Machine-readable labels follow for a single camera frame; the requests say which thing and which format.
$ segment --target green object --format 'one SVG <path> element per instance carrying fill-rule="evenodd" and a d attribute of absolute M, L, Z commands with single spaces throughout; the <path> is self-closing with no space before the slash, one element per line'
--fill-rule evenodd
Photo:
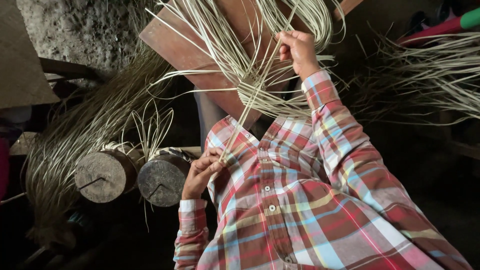
<path fill-rule="evenodd" d="M 463 29 L 470 29 L 477 25 L 480 25 L 480 8 L 463 14 L 460 19 L 460 26 Z"/>

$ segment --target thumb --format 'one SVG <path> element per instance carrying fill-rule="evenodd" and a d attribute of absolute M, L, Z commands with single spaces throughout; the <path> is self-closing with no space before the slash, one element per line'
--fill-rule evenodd
<path fill-rule="evenodd" d="M 294 38 L 292 35 L 290 35 L 289 33 L 285 32 L 285 31 L 280 32 L 280 38 L 282 39 L 283 43 L 285 43 L 289 46 L 292 46 L 293 42 L 296 40 L 296 38 Z"/>
<path fill-rule="evenodd" d="M 197 177 L 198 177 L 198 179 L 199 179 L 200 181 L 202 181 L 202 182 L 204 182 L 204 181 L 205 181 L 205 182 L 208 182 L 208 180 L 210 179 L 210 177 L 211 177 L 214 173 L 221 171 L 222 168 L 223 168 L 223 167 L 222 167 L 222 165 L 220 164 L 220 162 L 218 162 L 218 161 L 217 161 L 217 162 L 214 162 L 212 165 L 208 166 L 208 168 L 207 168 L 205 171 L 199 173 L 199 174 L 197 175 Z"/>

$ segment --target plaid shirt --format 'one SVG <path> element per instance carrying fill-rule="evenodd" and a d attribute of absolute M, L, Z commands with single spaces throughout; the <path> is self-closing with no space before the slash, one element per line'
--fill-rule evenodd
<path fill-rule="evenodd" d="M 203 200 L 180 202 L 176 269 L 471 269 L 425 218 L 338 98 L 325 71 L 302 89 L 312 123 L 276 119 L 262 140 L 242 129 L 228 170 Z M 207 138 L 221 147 L 237 122 Z"/>

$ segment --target hand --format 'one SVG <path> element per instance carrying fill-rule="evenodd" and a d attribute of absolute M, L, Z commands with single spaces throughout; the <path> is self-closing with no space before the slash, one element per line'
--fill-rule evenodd
<path fill-rule="evenodd" d="M 292 60 L 293 70 L 302 81 L 320 70 L 312 35 L 293 30 L 282 31 L 276 37 L 282 41 L 280 60 Z"/>
<path fill-rule="evenodd" d="M 215 172 L 220 172 L 225 167 L 224 164 L 218 162 L 222 152 L 220 148 L 210 148 L 199 159 L 192 162 L 183 186 L 182 200 L 200 199 L 210 176 Z"/>

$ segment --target round wooden block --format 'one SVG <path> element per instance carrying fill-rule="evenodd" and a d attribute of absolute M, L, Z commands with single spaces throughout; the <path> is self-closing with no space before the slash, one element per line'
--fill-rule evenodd
<path fill-rule="evenodd" d="M 120 151 L 105 150 L 86 155 L 75 169 L 80 193 L 96 203 L 106 203 L 129 191 L 136 180 L 130 159 Z"/>
<path fill-rule="evenodd" d="M 138 188 L 142 196 L 160 207 L 177 204 L 190 164 L 175 155 L 161 155 L 147 162 L 138 174 Z"/>

